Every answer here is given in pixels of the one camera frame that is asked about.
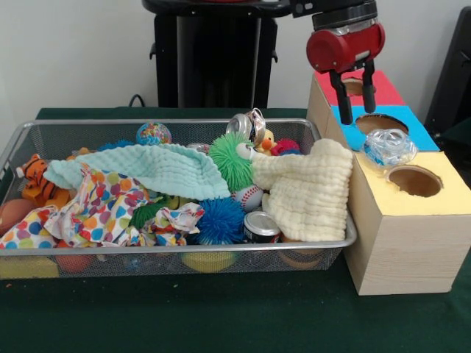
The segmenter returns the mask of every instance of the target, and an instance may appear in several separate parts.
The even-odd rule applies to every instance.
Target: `circular hole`
[[[441,179],[428,169],[416,165],[394,167],[387,175],[401,191],[412,196],[431,197],[443,188]]]
[[[352,96],[362,96],[363,95],[363,80],[356,79],[355,77],[348,77],[343,79],[342,82],[347,89],[347,95]],[[373,92],[376,93],[376,87],[373,87]]]
[[[409,129],[401,121],[387,114],[366,114],[356,120],[356,125],[365,135],[376,129],[399,129],[409,134]]]

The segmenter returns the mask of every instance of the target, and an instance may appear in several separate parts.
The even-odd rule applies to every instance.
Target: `baseball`
[[[246,213],[252,212],[262,203],[263,190],[257,185],[249,186],[233,193],[233,199],[242,203],[242,208]]]

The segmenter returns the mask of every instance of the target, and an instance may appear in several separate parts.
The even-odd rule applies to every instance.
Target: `orange ball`
[[[0,206],[0,237],[35,208],[35,204],[25,199],[9,200]]]
[[[69,248],[64,240],[57,244],[57,248]],[[93,261],[92,255],[56,255],[59,267],[70,274],[78,274],[84,271]]]

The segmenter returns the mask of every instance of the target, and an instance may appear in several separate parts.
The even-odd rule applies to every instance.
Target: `black cable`
[[[142,107],[145,107],[145,106],[146,106],[146,104],[144,103],[144,100],[142,99],[141,95],[135,94],[134,96],[132,96],[131,101],[130,101],[128,107],[132,107],[132,105],[134,104],[134,101],[135,101],[136,98],[139,99],[139,102],[141,103],[141,106],[142,106]]]

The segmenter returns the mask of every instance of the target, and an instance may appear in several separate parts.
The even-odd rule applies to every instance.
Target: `black stand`
[[[425,126],[443,133],[471,117],[471,7],[459,16]]]
[[[260,107],[268,103],[277,24],[287,1],[143,0],[156,14],[159,107]]]

